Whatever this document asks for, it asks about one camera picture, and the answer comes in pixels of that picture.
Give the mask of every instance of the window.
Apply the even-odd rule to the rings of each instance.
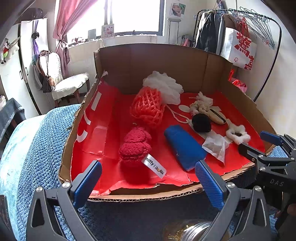
[[[131,34],[133,30],[138,34],[162,35],[164,0],[98,0],[68,32],[68,43],[78,37],[87,39],[91,29],[96,29],[96,36],[100,37],[105,18],[114,23],[115,36]]]

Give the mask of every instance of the cabinet handle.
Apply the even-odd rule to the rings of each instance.
[[[20,70],[20,79],[23,80],[22,71]]]

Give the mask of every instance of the orange mesh netting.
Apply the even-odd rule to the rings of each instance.
[[[163,118],[165,105],[161,104],[161,95],[157,89],[143,87],[133,100],[130,114],[142,120],[151,128],[157,127]]]

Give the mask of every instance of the white shopping bag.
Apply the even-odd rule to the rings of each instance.
[[[251,70],[257,45],[232,28],[225,29],[221,56],[243,69]]]

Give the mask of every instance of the blue knitted blanket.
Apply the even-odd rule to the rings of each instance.
[[[25,241],[27,218],[36,187],[60,186],[58,170],[62,151],[79,105],[50,111],[37,131],[28,151],[18,186],[17,222],[19,241]],[[248,170],[233,180],[239,187],[253,182],[254,170]],[[61,210],[56,208],[61,226],[69,240],[74,240]],[[90,230],[100,241],[159,241],[163,229],[172,222],[188,219],[213,220],[217,210],[204,192],[159,201],[144,202],[86,202],[79,209]]]

